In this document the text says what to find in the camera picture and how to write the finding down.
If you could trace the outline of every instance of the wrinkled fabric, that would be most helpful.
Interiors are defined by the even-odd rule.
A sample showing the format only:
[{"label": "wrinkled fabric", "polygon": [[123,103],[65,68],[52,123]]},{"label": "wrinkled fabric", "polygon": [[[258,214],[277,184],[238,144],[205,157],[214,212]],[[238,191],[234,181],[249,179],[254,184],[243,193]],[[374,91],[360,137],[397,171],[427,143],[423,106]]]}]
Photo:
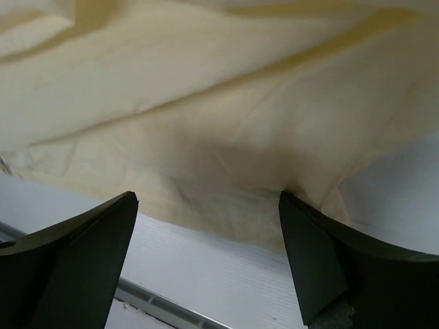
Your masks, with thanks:
[{"label": "wrinkled fabric", "polygon": [[348,223],[338,184],[439,127],[436,1],[74,5],[0,50],[11,174],[283,252],[282,190]]}]

